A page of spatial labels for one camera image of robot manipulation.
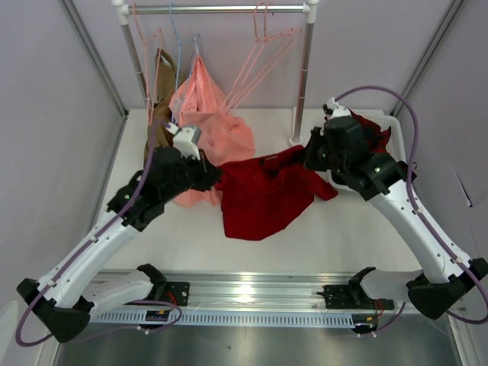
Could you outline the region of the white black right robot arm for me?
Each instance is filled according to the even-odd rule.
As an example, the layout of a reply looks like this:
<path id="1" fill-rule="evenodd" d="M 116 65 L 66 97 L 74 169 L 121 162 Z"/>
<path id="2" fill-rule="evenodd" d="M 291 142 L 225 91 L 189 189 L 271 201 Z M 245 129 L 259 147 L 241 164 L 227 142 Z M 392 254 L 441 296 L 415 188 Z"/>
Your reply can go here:
<path id="1" fill-rule="evenodd" d="M 406 163 L 386 152 L 371 152 L 353 117 L 335 117 L 314 127 L 304 166 L 339 176 L 384 216 L 421 266 L 417 271 L 366 267 L 349 281 L 354 306 L 366 307 L 377 299 L 402 301 L 438 319 L 486 277 L 486 259 L 471 258 L 451 240 L 414 195 Z"/>

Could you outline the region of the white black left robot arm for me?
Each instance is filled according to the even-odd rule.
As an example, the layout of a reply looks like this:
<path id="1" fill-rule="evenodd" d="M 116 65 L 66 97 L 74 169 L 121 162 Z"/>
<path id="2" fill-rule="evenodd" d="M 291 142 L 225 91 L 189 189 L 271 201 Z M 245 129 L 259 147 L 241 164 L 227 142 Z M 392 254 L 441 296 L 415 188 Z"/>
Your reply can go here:
<path id="1" fill-rule="evenodd" d="M 143 169 L 109 200 L 101 219 L 76 247 L 41 278 L 25 278 L 17 286 L 27 309 L 16 329 L 16 343 L 32 345 L 21 337 L 30 313 L 48 329 L 48 339 L 66 343 L 96 316 L 127 303 L 162 302 L 176 308 L 166 295 L 166 277 L 150 264 L 99 288 L 89 285 L 115 254 L 164 214 L 168 202 L 188 190 L 209 191 L 221 175 L 204 156 L 184 156 L 175 147 L 151 152 Z"/>

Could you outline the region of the red skirt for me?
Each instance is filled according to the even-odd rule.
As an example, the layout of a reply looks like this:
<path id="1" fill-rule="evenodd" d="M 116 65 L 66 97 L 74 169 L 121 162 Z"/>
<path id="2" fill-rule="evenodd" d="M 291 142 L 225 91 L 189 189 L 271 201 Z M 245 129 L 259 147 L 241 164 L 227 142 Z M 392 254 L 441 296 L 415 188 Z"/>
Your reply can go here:
<path id="1" fill-rule="evenodd" d="M 225 236 L 260 241 L 284 230 L 316 198 L 329 201 L 338 195 L 330 183 L 303 167 L 305 148 L 228 162 L 215 184 L 221 193 Z"/>

